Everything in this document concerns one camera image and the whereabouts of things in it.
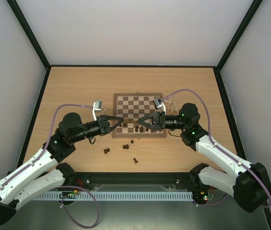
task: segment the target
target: perforated metal strip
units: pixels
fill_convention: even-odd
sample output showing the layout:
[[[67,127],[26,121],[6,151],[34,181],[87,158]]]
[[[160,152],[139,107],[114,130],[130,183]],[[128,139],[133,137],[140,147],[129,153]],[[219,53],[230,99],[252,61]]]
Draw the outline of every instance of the perforated metal strip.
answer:
[[[193,201],[192,192],[92,192],[97,201]],[[61,200],[62,192],[46,192],[34,200]],[[71,195],[64,200],[93,200],[87,193]]]

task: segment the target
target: wooden table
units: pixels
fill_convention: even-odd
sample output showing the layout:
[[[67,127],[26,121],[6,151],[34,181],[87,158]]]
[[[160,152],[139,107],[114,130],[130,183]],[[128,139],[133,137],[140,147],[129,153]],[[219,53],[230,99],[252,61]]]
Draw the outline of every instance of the wooden table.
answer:
[[[112,115],[117,92],[161,92],[165,97],[181,88],[192,89],[203,98],[210,112],[213,137],[235,153],[212,68],[52,67],[24,161],[46,141],[53,113],[61,104],[92,105],[95,100],[102,100],[107,114]],[[196,96],[181,92],[172,100],[178,107],[195,103],[200,124],[207,130],[207,116]],[[65,107],[59,111],[54,127],[69,112],[79,113],[83,123],[93,120],[91,109]],[[122,148],[125,144],[129,144],[129,150]],[[108,154],[104,154],[106,148],[110,148]],[[65,161],[77,172],[189,172],[202,162],[220,169],[186,147],[181,138],[170,135],[166,139],[136,139],[130,144],[128,138],[113,139],[109,134],[97,137],[94,145],[87,140],[78,142],[76,149]]]

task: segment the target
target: black cable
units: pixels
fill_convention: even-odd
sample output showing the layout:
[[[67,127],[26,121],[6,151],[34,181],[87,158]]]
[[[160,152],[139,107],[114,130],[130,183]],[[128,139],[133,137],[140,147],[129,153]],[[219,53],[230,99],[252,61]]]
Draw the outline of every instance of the black cable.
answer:
[[[176,135],[171,134],[171,133],[170,133],[170,130],[168,130],[168,133],[169,133],[169,135],[171,135],[171,136],[173,136],[173,137],[177,137],[177,138],[180,137],[180,136],[176,136]]]

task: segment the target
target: white panel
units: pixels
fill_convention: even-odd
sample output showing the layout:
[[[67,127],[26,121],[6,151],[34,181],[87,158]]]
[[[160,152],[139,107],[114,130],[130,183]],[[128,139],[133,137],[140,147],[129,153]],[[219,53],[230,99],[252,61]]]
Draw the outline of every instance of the white panel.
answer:
[[[252,0],[18,0],[51,64],[217,65]]]
[[[16,166],[44,75],[7,1],[0,0],[0,178]]]
[[[263,1],[222,73],[246,155],[271,179],[271,1]]]

